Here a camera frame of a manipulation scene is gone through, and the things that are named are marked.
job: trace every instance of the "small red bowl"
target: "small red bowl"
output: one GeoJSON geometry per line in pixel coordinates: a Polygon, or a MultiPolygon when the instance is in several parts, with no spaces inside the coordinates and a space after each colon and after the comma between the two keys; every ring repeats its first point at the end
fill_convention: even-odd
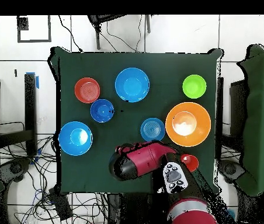
{"type": "Polygon", "coordinates": [[[75,85],[75,95],[83,103],[93,103],[100,95],[100,86],[92,78],[82,78],[75,85]]]}
{"type": "Polygon", "coordinates": [[[194,155],[184,154],[181,156],[181,161],[185,163],[190,172],[193,172],[199,166],[199,160],[194,155]]]}

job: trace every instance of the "wire bundle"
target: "wire bundle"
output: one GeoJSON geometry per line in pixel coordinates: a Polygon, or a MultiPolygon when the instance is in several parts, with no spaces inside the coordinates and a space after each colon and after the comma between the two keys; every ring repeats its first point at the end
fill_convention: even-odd
{"type": "MultiPolygon", "coordinates": [[[[22,123],[22,122],[10,122],[10,123],[4,123],[4,124],[14,124],[14,123],[22,123]]],[[[38,155],[32,158],[32,162],[31,162],[31,166],[34,166],[37,172],[39,173],[40,188],[37,188],[37,185],[34,182],[34,178],[32,174],[29,171],[27,171],[28,175],[32,179],[32,186],[35,190],[35,194],[34,194],[34,198],[32,201],[32,206],[25,213],[23,212],[14,213],[14,217],[18,220],[20,224],[34,224],[35,221],[51,221],[52,224],[55,224],[53,220],[60,219],[60,217],[57,215],[55,211],[55,206],[53,205],[52,202],[50,202],[49,194],[47,193],[48,181],[45,176],[45,173],[56,173],[57,172],[57,171],[52,171],[49,169],[49,166],[51,165],[51,163],[56,163],[56,155],[51,155],[51,154],[44,152],[45,147],[47,145],[50,145],[52,150],[55,153],[53,136],[48,136],[46,138],[37,140],[37,145],[39,146],[41,142],[43,142],[43,144],[38,149],[38,155]],[[45,161],[43,165],[39,163],[39,161],[42,159],[45,161]],[[21,215],[22,218],[19,219],[16,216],[16,214],[21,215]]],[[[11,147],[7,146],[3,148],[5,152],[0,151],[1,155],[5,155],[5,156],[1,156],[2,159],[15,159],[15,158],[26,157],[26,149],[22,143],[15,144],[13,146],[18,147],[17,150],[11,150],[11,147]]],[[[99,216],[101,213],[104,216],[103,224],[107,223],[108,207],[106,206],[106,203],[105,203],[107,202],[105,194],[95,193],[94,198],[91,198],[83,203],[79,200],[76,193],[75,193],[75,196],[77,200],[79,201],[80,205],[73,208],[72,209],[73,211],[79,207],[85,207],[87,209],[86,203],[89,202],[90,200],[96,200],[96,202],[92,205],[89,205],[89,206],[92,206],[91,215],[89,214],[78,215],[74,213],[71,219],[72,224],[74,224],[75,221],[77,222],[78,218],[84,220],[86,224],[96,224],[95,218],[99,216]],[[96,215],[94,214],[95,207],[99,209],[99,213],[96,215]]]]}
{"type": "MultiPolygon", "coordinates": [[[[69,28],[67,28],[66,26],[64,26],[64,24],[62,23],[62,20],[61,20],[61,17],[60,17],[60,15],[58,16],[59,17],[59,19],[60,19],[60,23],[61,23],[61,25],[62,25],[62,27],[64,27],[65,29],[67,29],[68,30],[68,32],[70,33],[70,35],[72,36],[72,39],[73,39],[73,42],[74,42],[74,44],[77,46],[77,48],[78,48],[78,50],[80,51],[80,52],[83,52],[83,50],[76,44],[76,42],[75,42],[75,40],[74,40],[74,37],[73,37],[73,34],[72,34],[72,32],[69,30],[69,28]]],[[[140,21],[139,21],[139,25],[138,25],[138,31],[139,31],[139,34],[140,34],[140,38],[139,38],[139,41],[137,42],[137,45],[136,45],[136,48],[134,49],[134,48],[132,48],[131,46],[129,46],[123,39],[121,39],[120,37],[117,37],[117,36],[115,36],[115,35],[113,35],[113,34],[110,34],[109,32],[108,32],[108,22],[107,22],[107,24],[106,24],[106,30],[107,30],[107,33],[110,35],[110,36],[113,36],[113,37],[115,37],[115,38],[118,38],[119,40],[121,40],[122,42],[124,42],[129,48],[131,48],[133,51],[135,51],[136,53],[140,53],[139,51],[137,51],[137,47],[138,47],[138,44],[139,44],[139,42],[140,42],[140,40],[141,40],[141,32],[140,32],[140,23],[141,23],[141,20],[142,20],[142,18],[143,18],[143,15],[141,15],[141,18],[140,18],[140,21]]],[[[117,50],[115,49],[115,47],[112,45],[112,43],[102,34],[102,32],[101,32],[101,30],[98,30],[92,23],[91,23],[91,25],[92,25],[92,27],[101,35],[101,36],[103,36],[103,38],[105,39],[105,40],[107,40],[107,42],[112,46],[112,48],[117,52],[117,50]]],[[[146,53],[145,52],[145,32],[144,32],[144,53],[146,53]]]]}

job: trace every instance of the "blue bowl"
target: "blue bowl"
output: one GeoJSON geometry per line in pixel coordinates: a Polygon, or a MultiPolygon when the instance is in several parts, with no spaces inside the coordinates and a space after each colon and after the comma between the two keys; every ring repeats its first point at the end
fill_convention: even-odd
{"type": "Polygon", "coordinates": [[[92,132],[84,123],[69,122],[60,130],[58,141],[68,155],[83,155],[92,146],[92,132]]]}
{"type": "Polygon", "coordinates": [[[165,135],[164,123],[159,118],[148,118],[141,125],[140,134],[147,142],[152,140],[161,141],[165,135]]]}
{"type": "Polygon", "coordinates": [[[139,102],[150,89],[148,76],[140,69],[127,68],[116,78],[116,93],[127,102],[139,102]]]}
{"type": "Polygon", "coordinates": [[[99,122],[105,123],[109,121],[114,114],[114,108],[108,100],[96,100],[91,106],[92,118],[99,122]]]}

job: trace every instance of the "black chair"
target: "black chair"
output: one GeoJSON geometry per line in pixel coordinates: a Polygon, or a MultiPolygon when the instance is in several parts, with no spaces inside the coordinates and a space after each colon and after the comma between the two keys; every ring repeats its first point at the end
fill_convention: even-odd
{"type": "MultiPolygon", "coordinates": [[[[88,15],[88,19],[90,23],[93,25],[93,27],[96,30],[96,41],[97,41],[97,49],[100,50],[100,39],[99,39],[99,32],[101,32],[100,25],[103,22],[108,22],[110,20],[114,20],[116,18],[122,17],[125,15],[88,15]]],[[[151,32],[151,26],[150,26],[150,15],[145,15],[146,22],[147,22],[147,28],[148,33],[151,32]]]]}

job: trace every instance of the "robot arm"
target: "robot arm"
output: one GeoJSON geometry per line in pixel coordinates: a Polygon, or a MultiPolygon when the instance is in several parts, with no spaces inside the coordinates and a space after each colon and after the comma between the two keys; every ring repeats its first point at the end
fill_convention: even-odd
{"type": "Polygon", "coordinates": [[[176,149],[160,141],[125,144],[116,149],[109,162],[111,174],[121,181],[136,179],[159,168],[168,194],[171,224],[216,224],[196,180],[176,149]]]}

